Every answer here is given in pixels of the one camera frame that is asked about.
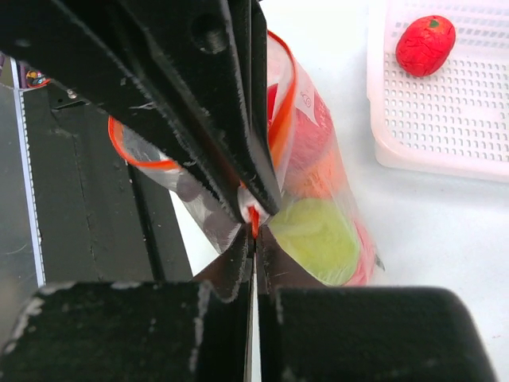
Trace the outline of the orange fruit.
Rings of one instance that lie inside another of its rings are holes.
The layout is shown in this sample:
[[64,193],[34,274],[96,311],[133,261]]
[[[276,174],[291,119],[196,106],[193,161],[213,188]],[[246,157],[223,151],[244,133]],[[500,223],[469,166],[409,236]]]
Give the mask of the orange fruit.
[[317,163],[287,181],[287,189],[298,197],[331,199],[348,187],[341,154],[330,150]]

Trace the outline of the yellow green pear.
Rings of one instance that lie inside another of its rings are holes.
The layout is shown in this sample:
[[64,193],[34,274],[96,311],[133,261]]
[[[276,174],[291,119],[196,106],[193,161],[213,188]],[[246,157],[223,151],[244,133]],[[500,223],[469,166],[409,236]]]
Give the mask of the yellow green pear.
[[279,246],[325,285],[346,284],[356,272],[356,227],[333,201],[305,198],[290,203],[269,223]]

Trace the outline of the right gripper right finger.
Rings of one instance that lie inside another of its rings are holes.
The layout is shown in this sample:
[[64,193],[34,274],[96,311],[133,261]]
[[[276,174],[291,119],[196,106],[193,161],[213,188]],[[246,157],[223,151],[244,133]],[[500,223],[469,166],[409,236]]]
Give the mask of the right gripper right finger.
[[464,303],[421,286],[318,282],[268,228],[256,240],[264,381],[493,381]]

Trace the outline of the red green apple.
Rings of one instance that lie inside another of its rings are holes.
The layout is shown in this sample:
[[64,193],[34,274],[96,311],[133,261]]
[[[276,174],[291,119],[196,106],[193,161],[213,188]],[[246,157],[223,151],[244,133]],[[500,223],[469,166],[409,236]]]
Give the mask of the red green apple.
[[277,174],[285,171],[298,173],[327,154],[332,141],[332,118],[316,89],[298,91],[297,103],[291,112],[293,141],[288,142],[287,134],[273,122],[277,94],[278,85],[271,84],[267,88],[268,135],[282,140],[280,146],[269,142],[274,169]]

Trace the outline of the clear zip bag orange zipper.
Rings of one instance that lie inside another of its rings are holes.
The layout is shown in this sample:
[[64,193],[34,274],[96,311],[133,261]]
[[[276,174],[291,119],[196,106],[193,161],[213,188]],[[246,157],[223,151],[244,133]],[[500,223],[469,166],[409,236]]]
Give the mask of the clear zip bag orange zipper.
[[[267,219],[278,245],[319,282],[361,287],[381,266],[348,184],[330,111],[276,34],[267,35],[267,134],[282,209]],[[139,134],[109,119],[113,147],[174,192],[217,252],[239,230],[192,175]]]

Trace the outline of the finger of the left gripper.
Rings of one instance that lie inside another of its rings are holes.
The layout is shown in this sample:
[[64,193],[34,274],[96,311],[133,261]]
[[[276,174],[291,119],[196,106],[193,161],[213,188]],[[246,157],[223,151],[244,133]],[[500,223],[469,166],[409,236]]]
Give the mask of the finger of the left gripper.
[[251,1],[251,106],[257,166],[256,197],[269,215],[280,207],[281,197],[267,137],[267,27],[259,1]]
[[1,50],[127,125],[240,218],[250,2],[4,1]]

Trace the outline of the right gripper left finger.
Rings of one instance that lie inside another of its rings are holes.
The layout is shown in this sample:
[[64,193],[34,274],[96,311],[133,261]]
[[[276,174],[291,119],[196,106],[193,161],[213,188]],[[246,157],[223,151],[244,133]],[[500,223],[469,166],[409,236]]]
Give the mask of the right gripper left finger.
[[4,381],[248,381],[253,237],[188,282],[53,283],[1,351]]

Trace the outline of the large red apple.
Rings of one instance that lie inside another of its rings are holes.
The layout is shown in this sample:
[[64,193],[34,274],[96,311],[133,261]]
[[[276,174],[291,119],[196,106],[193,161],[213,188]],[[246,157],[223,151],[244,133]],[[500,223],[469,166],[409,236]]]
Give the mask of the large red apple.
[[370,281],[376,265],[375,245],[367,229],[357,221],[355,227],[360,242],[359,262],[355,273],[348,281],[350,287],[365,286]]

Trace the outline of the dark purple grape bunch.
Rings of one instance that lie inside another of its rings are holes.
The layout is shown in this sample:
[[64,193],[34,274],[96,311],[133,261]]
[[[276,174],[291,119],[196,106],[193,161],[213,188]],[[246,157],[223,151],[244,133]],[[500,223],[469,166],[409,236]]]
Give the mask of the dark purple grape bunch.
[[182,173],[179,176],[176,194],[211,245],[218,253],[224,253],[236,237],[240,224],[192,175]]

